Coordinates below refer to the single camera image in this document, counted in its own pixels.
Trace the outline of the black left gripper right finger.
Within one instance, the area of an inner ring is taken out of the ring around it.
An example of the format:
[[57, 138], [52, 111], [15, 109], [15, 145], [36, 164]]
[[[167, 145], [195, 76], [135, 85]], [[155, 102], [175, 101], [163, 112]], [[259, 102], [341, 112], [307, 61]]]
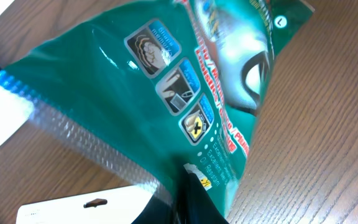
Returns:
[[228, 224], [194, 173], [185, 172], [181, 177], [175, 210], [180, 223]]

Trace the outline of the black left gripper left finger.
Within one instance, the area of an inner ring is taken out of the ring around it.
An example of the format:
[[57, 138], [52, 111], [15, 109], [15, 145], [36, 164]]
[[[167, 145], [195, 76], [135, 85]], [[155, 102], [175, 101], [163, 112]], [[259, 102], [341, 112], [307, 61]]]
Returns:
[[171, 224], [173, 212], [169, 205], [152, 196], [140, 215], [132, 224]]

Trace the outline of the red tool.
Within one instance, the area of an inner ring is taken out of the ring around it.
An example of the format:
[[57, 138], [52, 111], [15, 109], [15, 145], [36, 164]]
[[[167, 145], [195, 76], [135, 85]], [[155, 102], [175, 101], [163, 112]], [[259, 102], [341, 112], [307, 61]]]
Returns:
[[17, 224], [132, 223], [152, 193], [128, 186], [22, 205]]

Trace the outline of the green white gloves package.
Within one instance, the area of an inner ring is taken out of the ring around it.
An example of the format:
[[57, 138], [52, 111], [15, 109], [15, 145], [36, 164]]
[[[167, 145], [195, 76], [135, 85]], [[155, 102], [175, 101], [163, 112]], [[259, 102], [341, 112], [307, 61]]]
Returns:
[[134, 1], [0, 71], [30, 120], [166, 203], [185, 172], [229, 215], [275, 59], [306, 1]]

